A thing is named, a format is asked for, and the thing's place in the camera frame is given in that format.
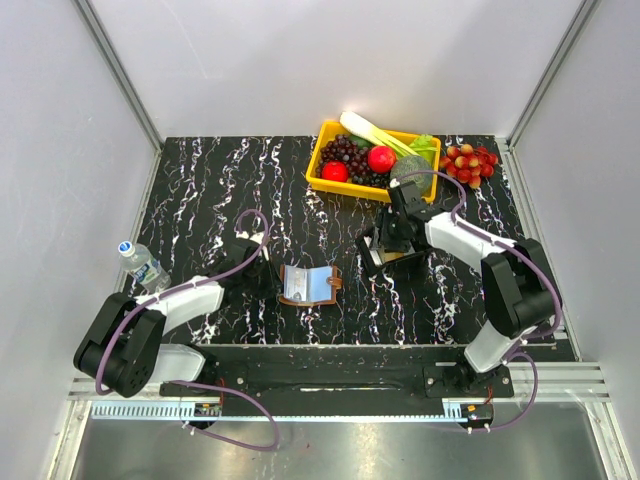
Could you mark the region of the black card box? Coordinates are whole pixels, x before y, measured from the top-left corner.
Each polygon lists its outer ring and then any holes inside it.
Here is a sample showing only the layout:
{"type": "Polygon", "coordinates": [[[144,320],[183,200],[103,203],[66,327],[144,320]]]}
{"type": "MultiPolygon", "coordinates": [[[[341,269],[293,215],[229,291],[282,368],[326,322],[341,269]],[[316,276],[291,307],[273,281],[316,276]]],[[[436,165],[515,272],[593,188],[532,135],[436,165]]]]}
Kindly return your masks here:
{"type": "Polygon", "coordinates": [[[392,252],[383,247],[374,247],[374,227],[365,230],[356,239],[355,245],[357,253],[361,259],[363,271],[368,277],[374,277],[384,272],[389,267],[403,262],[418,262],[422,260],[427,252],[416,251],[413,247],[406,253],[392,252]]]}

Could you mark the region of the brown leather card holder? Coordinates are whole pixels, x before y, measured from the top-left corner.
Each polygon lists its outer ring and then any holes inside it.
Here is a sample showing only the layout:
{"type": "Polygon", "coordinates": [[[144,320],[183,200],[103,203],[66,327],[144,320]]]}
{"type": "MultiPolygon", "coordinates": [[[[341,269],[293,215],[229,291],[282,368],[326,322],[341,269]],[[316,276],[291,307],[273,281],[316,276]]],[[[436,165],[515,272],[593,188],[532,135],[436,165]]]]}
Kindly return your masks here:
{"type": "Polygon", "coordinates": [[[287,266],[280,269],[280,279],[283,290],[279,294],[278,300],[290,306],[313,307],[323,305],[333,305],[337,301],[337,292],[342,288],[343,281],[341,271],[336,266],[324,266],[314,268],[301,268],[307,271],[308,293],[305,302],[295,303],[284,297],[284,272],[287,266]]]}

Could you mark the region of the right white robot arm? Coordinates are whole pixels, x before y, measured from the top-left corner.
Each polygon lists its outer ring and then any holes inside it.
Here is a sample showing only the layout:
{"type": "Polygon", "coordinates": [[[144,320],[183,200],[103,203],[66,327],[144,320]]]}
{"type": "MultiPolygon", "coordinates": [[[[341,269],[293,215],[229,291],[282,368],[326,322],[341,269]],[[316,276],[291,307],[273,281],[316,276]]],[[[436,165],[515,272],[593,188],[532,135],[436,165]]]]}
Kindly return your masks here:
{"type": "Polygon", "coordinates": [[[544,249],[533,239],[491,234],[455,212],[430,212],[413,181],[393,180],[388,193],[391,205],[379,212],[361,244],[373,273],[439,249],[480,275],[487,320],[462,359],[443,374],[446,387],[478,395],[516,346],[562,311],[544,249]]]}

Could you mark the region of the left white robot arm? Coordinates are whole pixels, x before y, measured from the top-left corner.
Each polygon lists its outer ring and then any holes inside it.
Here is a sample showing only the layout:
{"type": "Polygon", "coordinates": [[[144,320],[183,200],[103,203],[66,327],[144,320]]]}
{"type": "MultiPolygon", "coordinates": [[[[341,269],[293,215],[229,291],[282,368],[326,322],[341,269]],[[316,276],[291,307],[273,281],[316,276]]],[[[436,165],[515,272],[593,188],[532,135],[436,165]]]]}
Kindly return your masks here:
{"type": "Polygon", "coordinates": [[[163,337],[190,322],[249,297],[266,299],[280,281],[261,234],[241,234],[206,275],[161,293],[107,297],[77,347],[73,366],[94,380],[100,395],[137,395],[148,383],[182,381],[205,395],[217,381],[215,361],[189,344],[165,344],[163,337]]]}

